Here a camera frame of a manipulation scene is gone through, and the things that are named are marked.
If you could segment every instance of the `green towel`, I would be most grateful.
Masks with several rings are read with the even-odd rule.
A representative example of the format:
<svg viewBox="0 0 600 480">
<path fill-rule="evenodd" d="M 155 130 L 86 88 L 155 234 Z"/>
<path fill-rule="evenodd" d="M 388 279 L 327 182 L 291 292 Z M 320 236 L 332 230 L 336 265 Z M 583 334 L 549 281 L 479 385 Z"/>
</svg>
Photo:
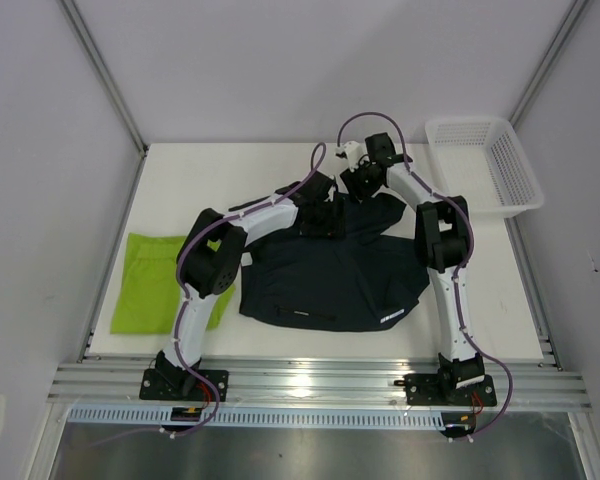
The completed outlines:
<svg viewBox="0 0 600 480">
<path fill-rule="evenodd" d="M 171 333 L 180 301 L 180 287 L 175 278 L 176 257 L 185 239 L 129 234 L 111 333 Z M 209 245 L 217 249 L 219 243 Z M 220 324 L 235 289 L 231 285 L 220 296 L 207 330 Z"/>
</svg>

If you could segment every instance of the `garment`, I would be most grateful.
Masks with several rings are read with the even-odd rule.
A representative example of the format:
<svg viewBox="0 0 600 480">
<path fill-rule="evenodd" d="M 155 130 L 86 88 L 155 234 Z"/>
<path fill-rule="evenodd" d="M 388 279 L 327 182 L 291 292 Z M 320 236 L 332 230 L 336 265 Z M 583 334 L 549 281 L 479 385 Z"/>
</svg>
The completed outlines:
<svg viewBox="0 0 600 480">
<path fill-rule="evenodd" d="M 387 330 L 429 284 L 413 241 L 381 235 L 405 204 L 381 193 L 361 204 L 345 198 L 346 237 L 300 237 L 297 227 L 250 248 L 242 267 L 240 313 L 283 327 L 334 332 Z"/>
<path fill-rule="evenodd" d="M 176 257 L 186 237 L 145 237 L 130 233 L 122 271 L 122 287 L 111 320 L 111 333 L 171 333 L 180 287 Z M 211 312 L 207 330 L 216 328 L 235 286 L 224 292 Z"/>
</svg>

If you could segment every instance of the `white plastic basket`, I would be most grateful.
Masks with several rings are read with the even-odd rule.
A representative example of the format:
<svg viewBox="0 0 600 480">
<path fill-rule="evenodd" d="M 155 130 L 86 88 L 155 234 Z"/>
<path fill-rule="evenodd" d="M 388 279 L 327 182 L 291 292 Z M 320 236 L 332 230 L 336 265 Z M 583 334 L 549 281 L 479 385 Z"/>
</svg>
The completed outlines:
<svg viewBox="0 0 600 480">
<path fill-rule="evenodd" d="M 511 124 L 497 117 L 433 120 L 425 125 L 438 186 L 462 195 L 471 214 L 508 218 L 544 203 Z"/>
</svg>

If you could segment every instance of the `white table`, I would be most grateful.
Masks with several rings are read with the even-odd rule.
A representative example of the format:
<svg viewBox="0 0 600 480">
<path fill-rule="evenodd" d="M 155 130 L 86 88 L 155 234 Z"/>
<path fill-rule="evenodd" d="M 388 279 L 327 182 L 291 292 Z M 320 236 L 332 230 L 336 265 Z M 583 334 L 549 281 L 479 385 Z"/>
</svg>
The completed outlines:
<svg viewBox="0 0 600 480">
<path fill-rule="evenodd" d="M 314 144 L 154 144 L 117 252 L 90 354 L 155 354 L 165 335 L 111 334 L 111 318 L 122 279 L 127 235 L 186 235 L 199 212 L 217 211 L 259 198 L 275 188 L 302 179 L 309 171 Z M 431 178 L 427 145 L 409 145 L 422 173 Z M 321 171 L 339 174 L 345 167 L 329 146 Z M 542 359 L 535 326 L 509 237 L 501 220 L 473 219 L 475 253 L 469 264 L 469 309 L 477 342 L 505 361 Z M 415 213 L 387 233 L 413 237 Z M 332 333 L 275 327 L 238 313 L 240 278 L 220 326 L 207 332 L 204 355 L 239 357 L 437 358 L 439 319 L 430 286 L 420 305 L 391 330 Z"/>
</svg>

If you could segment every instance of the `dark navy shirt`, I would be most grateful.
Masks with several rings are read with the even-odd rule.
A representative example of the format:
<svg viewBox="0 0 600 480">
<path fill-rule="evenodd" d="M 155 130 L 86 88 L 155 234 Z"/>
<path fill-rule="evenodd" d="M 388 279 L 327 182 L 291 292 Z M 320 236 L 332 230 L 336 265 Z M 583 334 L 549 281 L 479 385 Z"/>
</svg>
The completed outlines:
<svg viewBox="0 0 600 480">
<path fill-rule="evenodd" d="M 249 247 L 240 313 L 281 327 L 370 332 L 393 327 L 418 304 L 429 277 L 413 241 L 382 235 L 405 204 L 385 193 L 362 204 L 339 195 L 345 238 L 305 238 L 294 226 Z"/>
</svg>

